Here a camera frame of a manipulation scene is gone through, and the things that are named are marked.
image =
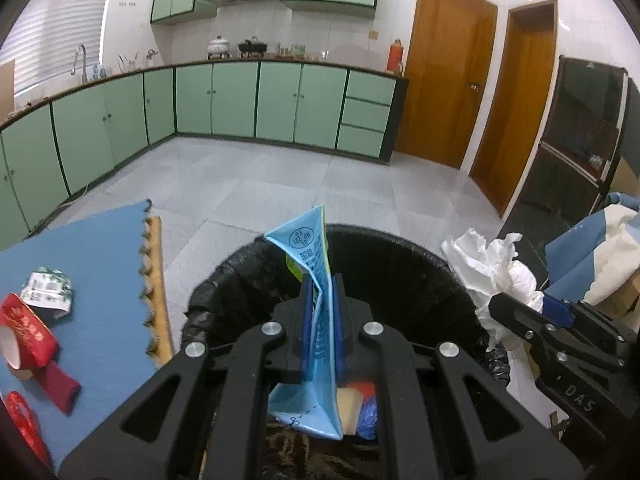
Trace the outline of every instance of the metal screw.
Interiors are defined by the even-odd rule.
[[[385,331],[385,327],[377,321],[369,321],[368,323],[365,323],[362,329],[367,335],[380,335]]]
[[[184,349],[184,353],[187,354],[188,357],[200,357],[204,354],[204,351],[205,346],[199,341],[189,343],[187,348]]]
[[[278,335],[282,332],[282,325],[277,321],[267,321],[261,330],[264,335]]]
[[[455,357],[460,353],[460,348],[455,343],[442,343],[438,350],[444,357]]]

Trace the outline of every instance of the drawer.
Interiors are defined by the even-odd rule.
[[[338,149],[345,152],[359,153],[361,155],[380,156],[382,139],[384,134],[353,128],[352,126],[340,126],[338,134]]]
[[[354,70],[349,72],[348,97],[390,105],[395,89],[395,79]]]
[[[342,124],[350,124],[351,126],[359,126],[361,128],[370,128],[371,130],[384,132],[388,118],[388,106],[357,101],[356,99],[349,99],[348,97],[344,100]]]

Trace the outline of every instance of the countertop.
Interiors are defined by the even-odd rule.
[[[41,99],[40,101],[37,101],[36,104],[31,105],[29,107],[23,108],[22,110],[14,113],[11,117],[6,118],[4,121],[2,121],[0,123],[0,130],[8,127],[9,125],[11,125],[12,123],[14,123],[15,121],[17,121],[18,119],[20,119],[21,117],[24,117],[26,114],[28,114],[29,112],[33,111],[33,110],[37,110],[40,107],[43,107],[47,104],[49,104],[52,101],[55,101],[56,99],[60,99],[66,95],[69,94],[73,94],[74,92],[77,92],[81,89],[85,89],[85,88],[89,88],[91,86],[97,85],[97,84],[101,84],[101,83],[105,83],[107,81],[110,80],[114,80],[114,79],[119,79],[121,77],[126,77],[129,75],[135,75],[135,74],[142,74],[144,72],[151,72],[153,70],[163,70],[165,68],[179,68],[181,66],[193,66],[193,65],[202,65],[202,64],[214,64],[214,63],[242,63],[242,62],[252,62],[252,61],[273,61],[273,62],[280,62],[280,63],[303,63],[303,64],[313,64],[313,65],[321,65],[321,66],[331,66],[331,67],[336,67],[336,68],[345,68],[347,70],[358,70],[359,72],[366,72],[366,73],[370,73],[373,75],[379,75],[379,76],[384,76],[384,77],[389,77],[389,78],[393,78],[393,79],[405,79],[404,77],[401,76],[395,76],[393,74],[390,74],[389,72],[382,72],[380,70],[372,70],[370,68],[364,68],[361,66],[355,66],[355,65],[347,65],[347,64],[341,64],[341,63],[332,63],[329,61],[319,61],[319,60],[309,60],[309,59],[295,59],[295,58],[290,58],[290,57],[234,57],[234,58],[229,58],[229,59],[214,59],[214,60],[197,60],[197,61],[190,61],[187,63],[177,63],[177,64],[167,64],[167,65],[162,65],[162,66],[155,66],[152,68],[138,68],[135,70],[132,70],[130,72],[125,72],[125,73],[121,73],[121,74],[114,74],[114,75],[110,75],[108,77],[103,77],[100,79],[95,79],[95,80],[91,80],[88,81],[85,84],[80,84],[78,86],[74,86],[72,88],[69,88],[67,90],[64,90],[62,92],[59,92],[57,94],[53,94],[50,96],[47,96],[43,99]]]

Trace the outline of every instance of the black refrigerator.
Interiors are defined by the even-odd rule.
[[[620,160],[628,111],[626,69],[560,56],[533,165],[499,237],[519,232],[518,259],[543,285],[545,245],[596,211]]]

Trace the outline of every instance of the blue foam mat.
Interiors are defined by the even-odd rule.
[[[64,415],[35,380],[19,381],[0,358],[0,391],[22,393],[36,413],[57,471],[63,458],[155,372],[146,355],[149,309],[138,252],[147,202],[107,211],[46,231],[0,253],[0,300],[20,293],[39,266],[71,279],[71,313],[47,323],[60,342],[57,362],[81,384]]]

